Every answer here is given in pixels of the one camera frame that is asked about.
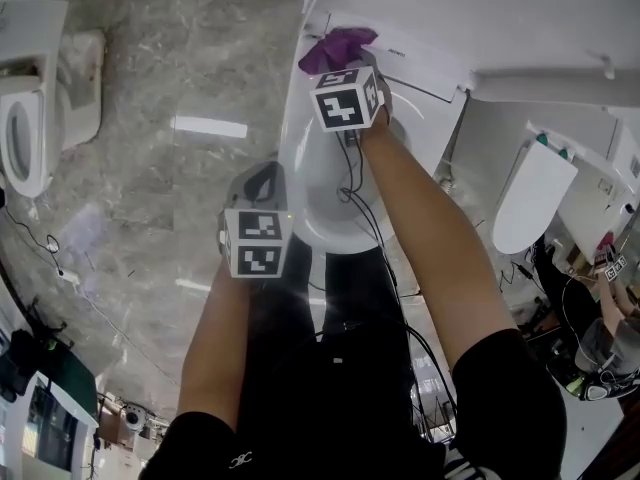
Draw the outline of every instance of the gray shirt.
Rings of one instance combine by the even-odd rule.
[[[584,333],[580,347],[575,362],[583,371],[597,371],[614,354],[607,370],[618,376],[634,372],[640,367],[640,311],[636,309],[622,320],[613,337],[604,320],[598,318]]]

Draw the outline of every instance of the white cube with black markers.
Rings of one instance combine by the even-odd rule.
[[[384,104],[371,66],[325,73],[311,99],[325,132],[369,128]]]
[[[288,212],[226,209],[224,255],[231,276],[280,277],[292,232],[293,220]]]

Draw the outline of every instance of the black pants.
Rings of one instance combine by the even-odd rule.
[[[264,410],[261,402],[265,386],[273,382],[276,370],[289,361],[298,348],[315,341],[309,309],[310,272],[311,248],[293,235],[282,277],[269,280],[252,297],[239,429],[251,426],[250,422],[256,420],[256,411]],[[327,254],[324,288],[327,309],[322,341],[343,336],[341,346],[356,343],[354,346],[361,348],[362,343],[371,340],[384,343],[391,358],[391,375],[399,372],[400,382],[407,387],[408,394],[411,387],[408,338],[382,250]],[[356,331],[361,328],[363,333],[345,333],[354,327]],[[362,334],[367,336],[359,340],[358,335],[362,337]]]
[[[537,260],[535,267],[542,289],[568,337],[565,343],[577,349],[576,335],[582,339],[593,321],[601,316],[599,305],[585,285],[560,272],[550,258]]]

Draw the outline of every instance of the gray tile floor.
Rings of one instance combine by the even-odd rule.
[[[4,212],[0,252],[23,300],[37,295],[52,325],[68,323],[66,336],[104,389],[172,417],[220,262],[216,218],[227,185],[277,148],[303,0],[68,1],[69,31],[100,28],[107,37],[102,127],[63,153],[45,194],[10,192],[9,208],[38,239],[58,239],[59,262],[82,282],[57,279],[50,256]],[[249,135],[174,131],[177,114],[247,123]],[[484,218],[459,190],[451,195],[472,222]],[[388,247],[401,294],[414,292],[397,242]],[[501,269],[510,277],[509,259],[489,249],[496,277]],[[314,272],[321,263],[314,259]],[[536,290],[517,274],[505,299],[517,306]],[[320,322],[322,292],[310,296]],[[424,302],[405,299],[405,312],[446,364]],[[413,352],[429,410],[442,386],[415,344]]]

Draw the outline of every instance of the black t-shirt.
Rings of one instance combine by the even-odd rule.
[[[235,434],[214,416],[182,414],[141,478],[559,477],[564,403],[518,331],[485,338],[456,364],[458,433],[449,447],[428,443],[412,426],[406,376],[386,359],[393,354],[366,329],[310,343],[273,373],[251,425],[241,415]]]

